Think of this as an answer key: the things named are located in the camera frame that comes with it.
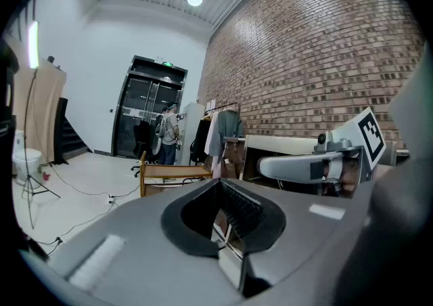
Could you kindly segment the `white toilet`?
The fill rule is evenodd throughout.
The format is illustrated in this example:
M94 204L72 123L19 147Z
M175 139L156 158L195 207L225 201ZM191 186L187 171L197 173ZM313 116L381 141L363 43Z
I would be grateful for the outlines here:
M16 183L24 185L27 180L27 171L40 183L42 182L41 170L42 154L32 148L24 148L24 132L16 130L14 135L14 147L12 152L13 174L16 175Z

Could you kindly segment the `gray teal garment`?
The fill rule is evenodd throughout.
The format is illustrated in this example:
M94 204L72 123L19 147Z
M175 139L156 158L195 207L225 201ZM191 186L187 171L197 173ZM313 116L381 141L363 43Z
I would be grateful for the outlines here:
M244 123L237 111L223 110L217 117L218 156L223 154L225 137L244 137Z

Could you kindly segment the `black tripod stand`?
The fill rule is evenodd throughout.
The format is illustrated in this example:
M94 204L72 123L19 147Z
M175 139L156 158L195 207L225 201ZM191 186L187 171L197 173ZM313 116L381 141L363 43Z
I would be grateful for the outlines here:
M60 198L60 196L58 194L56 194L54 191L47 188L40 181L38 181L35 177L33 177L30 173L30 169L28 166L28 157L27 157L28 110L29 110L29 103L30 103L30 95L31 95L32 90L33 90L33 85L35 84L36 79L37 79L37 72L38 72L38 69L33 70L32 80L30 82L30 87L28 89L28 94L27 94L27 98L26 98L26 106L25 106L25 111L24 111L24 162L25 162L25 167L26 167L26 180L25 180L24 185L23 185L23 192L26 193L26 195L27 195L28 214L29 214L30 225L31 225L32 229L35 228L35 223L33 221L32 211L31 211L31 205L32 205L32 200L33 200L34 196L49 192L49 193L53 194L54 196L56 196L57 198ZM36 192L34 190L34 187L33 187L34 183L39 185L40 187L42 187L43 190Z

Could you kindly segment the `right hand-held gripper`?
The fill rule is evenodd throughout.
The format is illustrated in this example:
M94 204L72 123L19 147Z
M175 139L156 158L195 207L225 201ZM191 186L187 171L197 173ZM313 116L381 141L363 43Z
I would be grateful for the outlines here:
M366 108L338 128L321 133L314 147L316 155L264 157L257 162L257 170L264 177L280 181L322 183L326 192L342 196L343 161L358 160L359 185L371 180L385 150L386 143L374 113Z

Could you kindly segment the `white light tube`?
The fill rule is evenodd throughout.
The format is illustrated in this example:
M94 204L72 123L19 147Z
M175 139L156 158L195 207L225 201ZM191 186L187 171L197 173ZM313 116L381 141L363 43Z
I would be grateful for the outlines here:
M37 69L39 67L38 30L38 22L32 21L28 27L27 33L28 65L31 69Z

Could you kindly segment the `pale pink garment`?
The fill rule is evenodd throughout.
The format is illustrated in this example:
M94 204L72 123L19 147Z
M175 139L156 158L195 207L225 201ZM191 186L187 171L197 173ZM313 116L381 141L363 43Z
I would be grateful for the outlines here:
M219 112L215 112L212 115L212 119L210 122L210 127L208 130L208 135L206 138L206 143L204 147L204 151L209 156L218 156L220 150L220 141L219 141Z

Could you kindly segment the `wooden side cart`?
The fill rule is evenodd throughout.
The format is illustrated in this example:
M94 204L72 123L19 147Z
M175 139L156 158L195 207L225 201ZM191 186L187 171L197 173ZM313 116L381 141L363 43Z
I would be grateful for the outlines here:
M208 179L212 177L212 173L207 171L202 166L167 166L167 165L153 165L146 163L146 152L143 152L139 160L139 193L140 196L146 197L146 180L156 179Z

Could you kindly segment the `person's gray shirt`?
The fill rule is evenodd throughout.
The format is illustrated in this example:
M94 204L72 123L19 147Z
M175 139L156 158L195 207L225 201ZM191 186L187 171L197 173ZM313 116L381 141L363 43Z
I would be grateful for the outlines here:
M433 47L425 43L415 70L389 113L413 160L433 160Z

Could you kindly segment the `black double door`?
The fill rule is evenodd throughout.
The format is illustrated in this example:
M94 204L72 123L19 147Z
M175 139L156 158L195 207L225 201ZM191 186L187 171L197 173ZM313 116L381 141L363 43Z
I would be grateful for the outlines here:
M125 75L115 109L111 155L137 158L133 154L133 127L147 121L154 143L156 121L170 102L180 103L188 70L163 66L162 62L134 56Z

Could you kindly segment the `black clothes rack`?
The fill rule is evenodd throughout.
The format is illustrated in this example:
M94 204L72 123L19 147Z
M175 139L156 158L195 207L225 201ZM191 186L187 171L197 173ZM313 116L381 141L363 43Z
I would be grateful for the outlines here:
M204 151L212 115L223 110L237 111L240 115L240 104L230 102L217 106L212 111L205 111L200 120L196 138L190 146L189 159L191 163L201 165L207 171L210 171L213 178L238 179L242 174L241 168L244 165L245 137L225 137L225 145L221 156L209 156Z

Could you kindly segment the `beige partition panel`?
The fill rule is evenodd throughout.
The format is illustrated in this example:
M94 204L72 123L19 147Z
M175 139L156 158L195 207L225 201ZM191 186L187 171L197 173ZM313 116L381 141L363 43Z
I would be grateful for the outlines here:
M32 76L33 70L24 65L14 75L13 114L17 129L26 132L26 146L40 151L46 164L54 161L55 118L66 73L41 58L34 81Z

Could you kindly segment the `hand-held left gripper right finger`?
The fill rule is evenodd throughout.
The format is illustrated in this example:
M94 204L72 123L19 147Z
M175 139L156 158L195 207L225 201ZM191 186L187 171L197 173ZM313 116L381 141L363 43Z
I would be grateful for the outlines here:
M242 238L238 286L225 281L225 298L359 298L369 261L357 248L369 225L371 183L351 199L285 192L239 180L219 191L253 223Z

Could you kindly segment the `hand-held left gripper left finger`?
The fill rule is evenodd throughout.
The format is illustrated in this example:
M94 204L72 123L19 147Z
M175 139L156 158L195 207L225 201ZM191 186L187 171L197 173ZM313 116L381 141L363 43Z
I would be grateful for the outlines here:
M244 298L216 259L179 250L164 234L161 216L172 201L198 183L130 200L115 207L63 244L50 261L53 292L74 306L234 306ZM102 271L90 291L70 283L74 270L114 235L124 244L113 258L103 255Z

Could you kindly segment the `person's right hand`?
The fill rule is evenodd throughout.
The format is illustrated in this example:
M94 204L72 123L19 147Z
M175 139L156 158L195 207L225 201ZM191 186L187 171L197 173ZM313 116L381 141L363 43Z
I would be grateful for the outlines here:
M342 194L350 196L356 189L359 180L359 163L355 158L343 161L340 185Z

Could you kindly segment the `person's right forearm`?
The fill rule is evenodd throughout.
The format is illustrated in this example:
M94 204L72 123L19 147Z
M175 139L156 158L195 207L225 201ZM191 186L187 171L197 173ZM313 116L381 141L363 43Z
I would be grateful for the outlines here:
M333 306L433 304L433 159L408 160L373 186L367 223Z

